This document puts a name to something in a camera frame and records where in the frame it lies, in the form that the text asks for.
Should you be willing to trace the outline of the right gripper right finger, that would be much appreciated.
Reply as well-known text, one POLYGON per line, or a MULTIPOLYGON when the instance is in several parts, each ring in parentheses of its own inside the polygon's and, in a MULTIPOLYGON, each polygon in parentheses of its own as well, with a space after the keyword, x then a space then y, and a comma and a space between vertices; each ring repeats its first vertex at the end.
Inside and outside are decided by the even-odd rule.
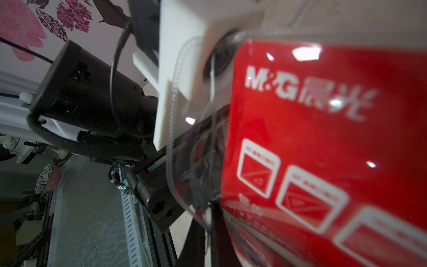
POLYGON ((232 245, 221 206, 213 203, 211 212, 211 266, 242 267, 232 245))

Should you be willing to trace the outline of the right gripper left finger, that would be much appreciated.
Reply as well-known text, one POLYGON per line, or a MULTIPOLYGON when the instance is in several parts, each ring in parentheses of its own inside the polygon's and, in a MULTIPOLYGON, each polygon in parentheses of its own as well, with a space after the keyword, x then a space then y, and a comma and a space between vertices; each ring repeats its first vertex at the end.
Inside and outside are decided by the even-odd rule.
POLYGON ((175 267, 204 267, 205 245, 205 229, 193 219, 175 267))

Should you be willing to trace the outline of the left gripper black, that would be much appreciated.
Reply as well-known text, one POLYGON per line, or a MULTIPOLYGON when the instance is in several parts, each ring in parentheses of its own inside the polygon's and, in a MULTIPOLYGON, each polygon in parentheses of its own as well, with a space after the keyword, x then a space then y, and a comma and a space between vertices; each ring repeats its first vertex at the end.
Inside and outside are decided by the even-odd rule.
POLYGON ((161 232, 184 211, 203 217, 208 205, 219 199, 229 112, 224 106, 196 122, 174 140, 171 155, 163 148, 128 174, 133 196, 161 232))

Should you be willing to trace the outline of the red ruler set package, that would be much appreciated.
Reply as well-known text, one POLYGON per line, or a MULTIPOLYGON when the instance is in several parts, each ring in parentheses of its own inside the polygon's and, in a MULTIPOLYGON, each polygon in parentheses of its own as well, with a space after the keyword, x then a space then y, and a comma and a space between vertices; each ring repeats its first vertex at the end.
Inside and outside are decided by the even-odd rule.
POLYGON ((247 32, 227 106, 242 266, 426 266, 426 47, 247 32))

